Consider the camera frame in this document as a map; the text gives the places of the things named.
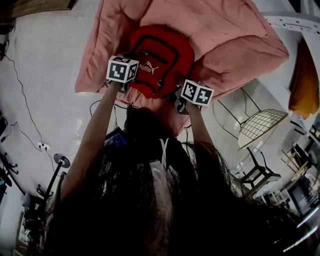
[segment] white wall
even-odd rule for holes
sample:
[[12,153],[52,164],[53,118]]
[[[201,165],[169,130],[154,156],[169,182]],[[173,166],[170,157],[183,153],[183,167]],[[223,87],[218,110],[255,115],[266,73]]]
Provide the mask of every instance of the white wall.
[[0,248],[11,251],[16,248],[24,196],[14,183],[5,192],[7,194],[4,194],[0,204]]

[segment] white floor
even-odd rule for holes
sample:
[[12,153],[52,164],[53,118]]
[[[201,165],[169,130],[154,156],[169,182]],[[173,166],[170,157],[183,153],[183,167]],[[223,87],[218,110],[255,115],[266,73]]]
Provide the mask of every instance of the white floor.
[[[98,2],[79,0],[72,11],[38,13],[18,18],[16,30],[9,37],[7,56],[15,61],[31,115],[42,140],[51,146],[52,156],[61,153],[71,161],[90,120],[89,107],[102,97],[95,93],[74,92],[82,54],[93,26]],[[244,88],[261,109],[282,109],[257,80]],[[244,96],[240,90],[221,99],[221,102],[239,121],[246,119]],[[0,62],[0,109],[9,124],[17,121],[21,130],[36,146],[38,145],[40,136],[30,120],[13,63],[6,58]],[[214,103],[214,109],[219,122],[238,136],[238,123],[218,102]],[[252,115],[256,111],[256,107],[247,100],[247,113]],[[126,111],[117,108],[116,117],[119,126],[123,127]],[[253,166],[248,151],[238,151],[237,140],[219,126],[212,107],[203,110],[203,117],[214,144],[225,158],[231,172],[235,174],[243,169],[242,171],[248,173]],[[115,115],[112,114],[109,127],[111,130],[114,124]],[[283,141],[290,127],[289,120],[286,119],[267,141],[268,137],[262,138],[262,143],[256,143],[263,151],[269,168],[282,176],[277,183],[270,183],[263,190],[270,187],[277,189],[293,176],[293,172],[280,159]],[[3,134],[7,135],[9,131],[7,128]],[[186,133],[183,132],[179,139],[185,141]],[[11,136],[0,145],[0,150],[7,152],[12,161],[18,164],[19,175],[16,179],[26,191],[34,192],[38,184],[47,188],[53,175],[51,160],[45,151],[38,152],[33,148],[17,126],[12,128]],[[260,154],[257,154],[257,159],[263,164]]]

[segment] puma logo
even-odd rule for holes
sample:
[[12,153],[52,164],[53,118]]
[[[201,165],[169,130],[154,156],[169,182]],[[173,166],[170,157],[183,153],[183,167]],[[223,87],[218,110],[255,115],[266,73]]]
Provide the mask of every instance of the puma logo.
[[145,64],[148,65],[149,67],[140,64],[140,65],[139,65],[140,68],[141,68],[143,71],[147,71],[147,72],[149,72],[149,73],[152,73],[152,75],[154,74],[155,70],[159,68],[158,66],[155,67],[155,68],[153,68],[152,65],[151,65],[151,63],[150,63],[150,61],[147,61]]

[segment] long dark hair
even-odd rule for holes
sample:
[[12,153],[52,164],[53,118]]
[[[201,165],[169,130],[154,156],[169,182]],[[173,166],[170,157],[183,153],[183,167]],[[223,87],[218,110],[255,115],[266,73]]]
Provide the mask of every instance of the long dark hair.
[[[165,158],[170,219],[157,205],[150,163],[160,141],[102,149],[81,187],[47,221],[43,255],[280,255],[303,234],[278,207],[236,197],[223,158],[210,144],[171,138]],[[301,243],[285,255],[308,255]]]

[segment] black and white marker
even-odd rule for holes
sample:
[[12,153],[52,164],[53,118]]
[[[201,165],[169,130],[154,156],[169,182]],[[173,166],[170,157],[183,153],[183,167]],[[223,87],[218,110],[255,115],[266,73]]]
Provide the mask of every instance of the black and white marker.
[[128,83],[136,78],[139,61],[120,56],[112,56],[108,63],[106,78],[120,83]]
[[185,80],[180,96],[193,104],[209,106],[214,91],[215,90],[206,87],[204,84],[192,80]]

